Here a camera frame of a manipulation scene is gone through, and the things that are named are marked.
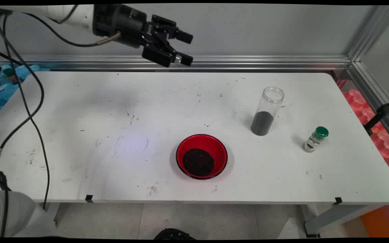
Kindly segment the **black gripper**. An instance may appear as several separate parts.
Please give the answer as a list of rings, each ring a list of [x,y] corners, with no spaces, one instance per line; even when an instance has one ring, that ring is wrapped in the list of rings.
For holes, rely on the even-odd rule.
[[[176,39],[183,43],[191,44],[193,35],[184,32],[177,27],[175,21],[152,15],[153,32],[164,33],[168,39]],[[137,9],[123,4],[113,5],[112,14],[112,41],[132,48],[144,46],[142,57],[156,64],[170,67],[178,61],[180,64],[190,66],[193,57],[177,52],[168,41],[153,43],[153,38],[147,34],[147,15]]]

